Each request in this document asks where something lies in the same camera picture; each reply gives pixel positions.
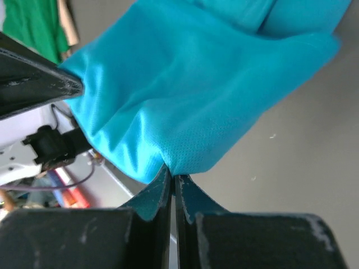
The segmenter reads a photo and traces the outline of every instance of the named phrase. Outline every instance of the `turquoise fabric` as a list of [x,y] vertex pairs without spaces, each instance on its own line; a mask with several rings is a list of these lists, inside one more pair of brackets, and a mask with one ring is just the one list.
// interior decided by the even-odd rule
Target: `turquoise fabric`
[[333,23],[299,18],[336,24],[349,1],[311,0],[309,13],[283,1],[137,1],[61,65],[84,82],[67,102],[90,143],[143,183],[163,164],[173,175],[209,170],[339,49]]

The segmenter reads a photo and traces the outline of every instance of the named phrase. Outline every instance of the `purple cable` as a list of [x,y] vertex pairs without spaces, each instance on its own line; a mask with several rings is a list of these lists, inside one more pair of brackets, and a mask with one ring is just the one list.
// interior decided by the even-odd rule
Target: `purple cable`
[[75,187],[77,185],[83,184],[86,180],[88,180],[95,172],[95,164],[91,162],[91,172],[90,174],[80,180],[79,182],[76,182],[74,184],[65,185],[65,186],[57,186],[57,187],[31,187],[31,186],[25,186],[25,185],[17,185],[17,186],[0,186],[0,189],[5,189],[7,191],[24,191],[24,192],[36,192],[36,191],[55,191],[56,189],[68,189],[71,187]]

